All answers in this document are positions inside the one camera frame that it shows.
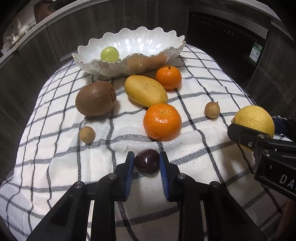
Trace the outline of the yellow mango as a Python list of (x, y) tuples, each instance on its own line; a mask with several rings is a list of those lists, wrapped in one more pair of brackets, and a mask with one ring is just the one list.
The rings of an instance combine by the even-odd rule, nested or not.
[(132, 101), (147, 108), (168, 103), (164, 87), (156, 80), (142, 75), (131, 75), (126, 78), (125, 93)]

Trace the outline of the checkered white cloth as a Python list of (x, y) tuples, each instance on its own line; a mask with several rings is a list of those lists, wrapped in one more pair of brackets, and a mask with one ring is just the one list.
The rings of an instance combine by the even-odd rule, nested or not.
[[(173, 60), (182, 86), (168, 93), (180, 114), (180, 134), (168, 142), (149, 138), (142, 124), (145, 108), (130, 101), (125, 79), (108, 79), (117, 95), (115, 109), (104, 117), (86, 118), (75, 107), (77, 93), (98, 80), (73, 61), (58, 68), (42, 86), (18, 144), (14, 173), (1, 186), (1, 217), (18, 240), (31, 231), (76, 181), (91, 183), (112, 172), (129, 151), (165, 151), (170, 162), (196, 181), (224, 183), (268, 240), (273, 240), (287, 199), (254, 180), (253, 154), (227, 136), (227, 127), (251, 97), (204, 51), (187, 45)], [(220, 114), (204, 114), (218, 102)], [(85, 144), (81, 128), (95, 139)]]

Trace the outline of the large orange mandarin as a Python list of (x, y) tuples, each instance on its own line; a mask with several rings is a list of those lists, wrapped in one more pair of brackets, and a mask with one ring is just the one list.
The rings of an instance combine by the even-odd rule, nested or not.
[(157, 141), (174, 139), (181, 130), (179, 112), (169, 104), (156, 104), (148, 108), (143, 118), (146, 134)]

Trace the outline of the white teapot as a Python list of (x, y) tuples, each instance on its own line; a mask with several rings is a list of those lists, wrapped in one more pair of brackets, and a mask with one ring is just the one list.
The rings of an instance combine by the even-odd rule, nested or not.
[(30, 30), (28, 25), (22, 25), (20, 19), (18, 18), (18, 30), (13, 32), (10, 36), (6, 39), (9, 40), (11, 46), (16, 44), (22, 37), (24, 37)]

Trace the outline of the brown longan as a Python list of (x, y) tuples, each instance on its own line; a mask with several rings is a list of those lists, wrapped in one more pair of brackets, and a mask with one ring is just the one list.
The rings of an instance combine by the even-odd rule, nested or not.
[(204, 114), (208, 118), (217, 118), (220, 114), (218, 102), (208, 102), (205, 106)]
[(95, 131), (89, 126), (81, 128), (79, 132), (79, 139), (85, 144), (90, 144), (95, 139)]

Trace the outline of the white scalloped ceramic bowl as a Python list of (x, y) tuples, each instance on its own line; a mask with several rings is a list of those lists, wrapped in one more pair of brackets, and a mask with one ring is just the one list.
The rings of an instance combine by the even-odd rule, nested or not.
[[(161, 27), (149, 30), (122, 28), (118, 33), (107, 32), (100, 39), (92, 38), (88, 45), (78, 46), (72, 57), (84, 72), (104, 77), (135, 75), (164, 66), (177, 58), (185, 47), (185, 36), (176, 31), (165, 32)], [(106, 47), (119, 52), (119, 60), (107, 62), (100, 58)]]

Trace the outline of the small orange mandarin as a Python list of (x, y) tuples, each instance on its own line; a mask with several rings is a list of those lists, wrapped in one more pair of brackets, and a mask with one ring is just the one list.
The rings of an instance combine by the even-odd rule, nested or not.
[(155, 75), (158, 81), (166, 90), (178, 88), (182, 83), (182, 75), (177, 67), (166, 65), (159, 68)]

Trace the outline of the yellow lemon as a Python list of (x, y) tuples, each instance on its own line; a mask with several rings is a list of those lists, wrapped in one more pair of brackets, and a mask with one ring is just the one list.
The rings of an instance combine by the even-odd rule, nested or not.
[(249, 105), (240, 109), (231, 120), (231, 124), (237, 124), (256, 131), (266, 133), (274, 137), (275, 126), (269, 113), (260, 106)]

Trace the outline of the brown kiwi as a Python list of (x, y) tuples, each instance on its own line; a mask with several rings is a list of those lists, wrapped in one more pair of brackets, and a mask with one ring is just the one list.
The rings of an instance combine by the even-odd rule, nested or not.
[(116, 92), (107, 81), (95, 81), (83, 87), (77, 94), (75, 106), (79, 113), (91, 117), (106, 115), (116, 104)]

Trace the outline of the green round fruit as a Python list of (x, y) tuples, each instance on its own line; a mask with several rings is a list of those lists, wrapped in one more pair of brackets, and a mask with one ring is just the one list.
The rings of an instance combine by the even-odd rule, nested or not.
[(101, 51), (100, 59), (107, 62), (115, 62), (119, 59), (119, 51), (112, 46), (108, 46)]

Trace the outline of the dark red cherry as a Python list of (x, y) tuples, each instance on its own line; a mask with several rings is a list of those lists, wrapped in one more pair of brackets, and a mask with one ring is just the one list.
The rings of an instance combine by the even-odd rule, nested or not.
[(148, 176), (156, 174), (159, 170), (159, 153), (148, 149), (139, 152), (134, 159), (134, 165), (140, 173)]

